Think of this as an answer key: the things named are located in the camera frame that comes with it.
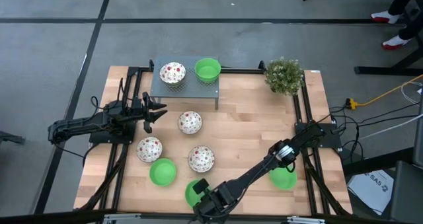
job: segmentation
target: green plant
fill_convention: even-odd
[[[298,60],[280,59],[271,61],[264,72],[266,84],[275,93],[296,95],[304,84],[303,70],[299,67]]]

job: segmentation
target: red and white sneaker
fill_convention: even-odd
[[[399,36],[394,36],[393,38],[389,39],[388,41],[382,43],[382,48],[385,50],[395,50],[400,48],[401,46],[407,44],[409,40],[403,40],[399,38]]]
[[[389,24],[395,24],[398,21],[399,17],[400,15],[390,15],[388,11],[371,14],[371,19],[374,22],[387,22]]]

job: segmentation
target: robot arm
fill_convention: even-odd
[[[99,131],[108,131],[110,134],[120,135],[127,123],[138,120],[144,120],[144,130],[151,133],[150,123],[154,123],[167,110],[158,112],[150,112],[150,110],[164,108],[166,104],[153,102],[146,92],[143,93],[143,101],[144,104],[139,102],[137,106],[128,108],[122,107],[120,101],[117,100],[107,104],[102,112],[97,112],[89,118],[56,121],[48,128],[48,140],[57,144],[67,141],[74,135]]]
[[[307,128],[292,139],[285,139],[271,146],[263,161],[239,178],[223,182],[211,191],[207,189],[207,181],[201,179],[193,187],[197,194],[204,192],[201,201],[193,207],[196,219],[200,223],[209,223],[210,219],[224,223],[253,182],[270,170],[292,164],[305,144],[319,141],[323,136],[325,136],[325,132],[317,123],[311,122]]]

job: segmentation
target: red-patterned bowl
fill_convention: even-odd
[[[197,146],[188,155],[188,165],[196,172],[209,171],[214,165],[214,154],[209,147]]]
[[[185,134],[192,135],[200,131],[203,125],[203,119],[194,111],[187,111],[178,118],[179,130]]]
[[[185,67],[178,62],[170,62],[160,69],[160,79],[168,85],[177,85],[186,74]]]
[[[146,137],[142,139],[137,146],[137,156],[144,162],[153,162],[157,160],[163,147],[156,137]]]

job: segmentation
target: metal platform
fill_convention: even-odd
[[[212,83],[200,81],[194,70],[195,64],[200,59],[217,57],[212,56],[161,56],[154,61],[153,82],[151,84],[150,97],[157,98],[213,98],[215,99],[215,109],[219,106],[219,78]],[[178,62],[185,66],[185,78],[178,85],[167,85],[160,79],[160,69],[162,66]]]

